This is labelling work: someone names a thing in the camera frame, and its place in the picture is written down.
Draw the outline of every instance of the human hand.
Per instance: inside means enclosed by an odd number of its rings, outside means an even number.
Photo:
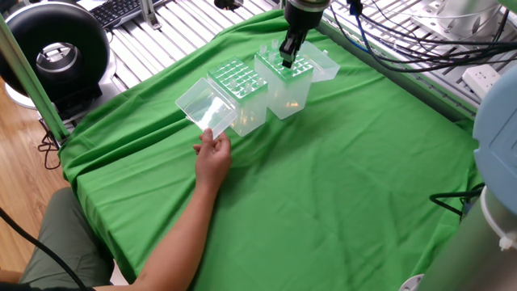
[[[214,140],[211,129],[205,129],[200,140],[200,145],[193,146],[197,154],[195,186],[217,192],[232,164],[231,143],[225,133]]]

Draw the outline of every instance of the power strip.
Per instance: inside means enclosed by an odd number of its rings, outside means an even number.
[[[501,78],[501,75],[490,65],[478,65],[468,68],[463,73],[462,78],[469,85],[470,89],[483,100],[486,93]]]

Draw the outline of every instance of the person's arm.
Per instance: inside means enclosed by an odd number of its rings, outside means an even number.
[[[207,238],[217,191],[231,165],[230,141],[222,133],[213,140],[212,130],[194,145],[195,191],[169,233],[156,246],[137,280],[130,286],[96,287],[97,291],[183,291],[194,278]]]

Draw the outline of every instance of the transparent plastic box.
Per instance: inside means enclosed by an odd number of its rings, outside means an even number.
[[[241,137],[266,122],[266,80],[236,57],[208,71],[210,82],[222,88],[233,102],[237,118],[232,129]]]
[[[214,138],[229,126],[241,137],[266,122],[267,87],[249,66],[236,57],[208,71],[176,105],[201,130],[211,128]]]
[[[237,119],[233,101],[221,91],[221,88],[201,78],[176,100],[176,105],[185,112],[187,119],[203,131],[212,129],[213,138],[218,137]]]
[[[313,80],[313,66],[303,57],[297,57],[291,69],[282,61],[278,40],[262,45],[254,57],[255,71],[269,83],[267,106],[281,120],[305,107]]]
[[[326,50],[321,51],[308,41],[301,45],[298,56],[303,57],[314,67],[313,82],[332,80],[340,68],[338,63],[327,56]]]

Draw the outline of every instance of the green cloth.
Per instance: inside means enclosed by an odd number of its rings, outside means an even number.
[[[194,190],[200,130],[175,100],[233,56],[253,66],[286,28],[282,11],[230,27],[90,113],[64,144],[65,177],[130,282]],[[326,36],[307,41],[341,70],[296,115],[268,112],[246,137],[227,130],[233,165],[193,290],[397,290],[457,228],[428,196],[479,181],[468,133]]]

